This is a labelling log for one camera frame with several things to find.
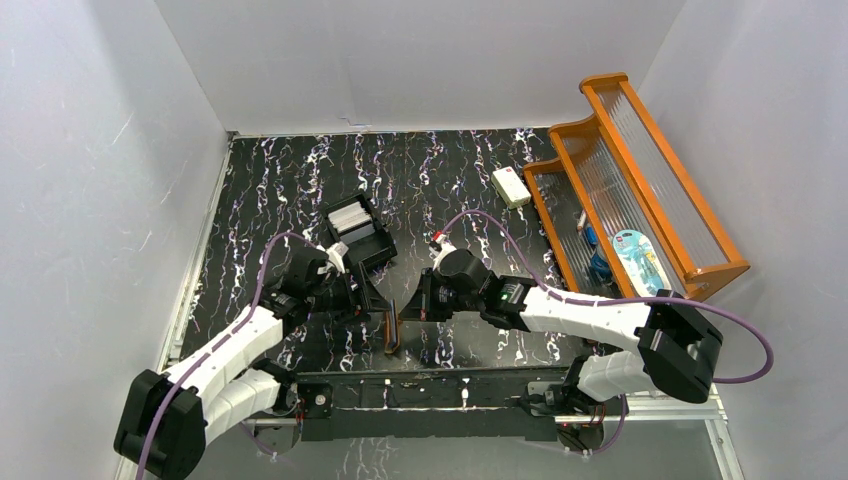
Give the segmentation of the orange leather card holder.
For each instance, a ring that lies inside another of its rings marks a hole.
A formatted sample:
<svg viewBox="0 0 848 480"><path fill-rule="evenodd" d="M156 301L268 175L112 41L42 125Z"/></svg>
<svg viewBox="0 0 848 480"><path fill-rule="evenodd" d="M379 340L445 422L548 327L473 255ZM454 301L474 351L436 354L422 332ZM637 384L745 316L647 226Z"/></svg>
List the orange leather card holder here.
<svg viewBox="0 0 848 480"><path fill-rule="evenodd" d="M395 300L389 302L389 308L384 312L384 354L394 355L400 348L402 321L398 314Z"/></svg>

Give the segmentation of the black card tray box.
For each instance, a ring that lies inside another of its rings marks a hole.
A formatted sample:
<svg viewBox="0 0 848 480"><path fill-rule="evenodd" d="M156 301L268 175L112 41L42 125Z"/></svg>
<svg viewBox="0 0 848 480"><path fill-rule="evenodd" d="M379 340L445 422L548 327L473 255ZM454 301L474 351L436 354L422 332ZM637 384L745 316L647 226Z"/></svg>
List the black card tray box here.
<svg viewBox="0 0 848 480"><path fill-rule="evenodd" d="M331 226L328 213L355 201L360 201L369 211L371 222L361 225L357 229L339 234ZM342 255L342 260L346 267L352 268L356 263L361 262L366 270L375 270L384 266L397 256L395 241L381 220L368 193L358 192L346 196L341 200L325 204L321 208L320 213L328 225L333 242L341 242L347 248L346 252Z"/></svg>

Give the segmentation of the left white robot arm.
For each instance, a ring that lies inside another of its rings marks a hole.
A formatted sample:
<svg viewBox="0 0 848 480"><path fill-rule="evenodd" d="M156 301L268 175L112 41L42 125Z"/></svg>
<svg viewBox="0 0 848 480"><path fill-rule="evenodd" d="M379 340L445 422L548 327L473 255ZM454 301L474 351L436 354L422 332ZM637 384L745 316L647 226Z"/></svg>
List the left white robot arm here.
<svg viewBox="0 0 848 480"><path fill-rule="evenodd" d="M165 371L144 370L133 379L115 452L140 474L184 479L208 445L252 415L303 416L309 390L265 352L315 316L361 321L389 310L369 275L396 254L393 246L341 242L295 250L282 275L262 284L257 302L230 326Z"/></svg>

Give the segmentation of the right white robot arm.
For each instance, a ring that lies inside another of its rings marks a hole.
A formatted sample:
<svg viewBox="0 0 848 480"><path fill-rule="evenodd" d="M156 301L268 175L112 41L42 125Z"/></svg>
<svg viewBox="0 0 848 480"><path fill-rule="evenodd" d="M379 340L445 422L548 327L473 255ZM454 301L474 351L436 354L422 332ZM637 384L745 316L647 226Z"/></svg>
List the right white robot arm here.
<svg viewBox="0 0 848 480"><path fill-rule="evenodd" d="M692 303L664 290L643 300L567 292L520 276L498 275L466 249L441 254L422 270L404 321L445 322L473 312L501 330L559 333L616 347L579 358L562 394L577 414L619 395L657 390L680 401L707 400L723 337Z"/></svg>

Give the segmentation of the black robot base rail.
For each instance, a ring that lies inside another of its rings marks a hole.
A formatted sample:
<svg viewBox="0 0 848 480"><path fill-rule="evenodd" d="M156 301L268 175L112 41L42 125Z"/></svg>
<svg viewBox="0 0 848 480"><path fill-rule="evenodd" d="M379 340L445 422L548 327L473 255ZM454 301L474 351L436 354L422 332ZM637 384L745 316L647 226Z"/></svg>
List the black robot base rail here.
<svg viewBox="0 0 848 480"><path fill-rule="evenodd" d="M566 402L565 377L557 366L300 373L302 438L554 441L568 417L597 417Z"/></svg>

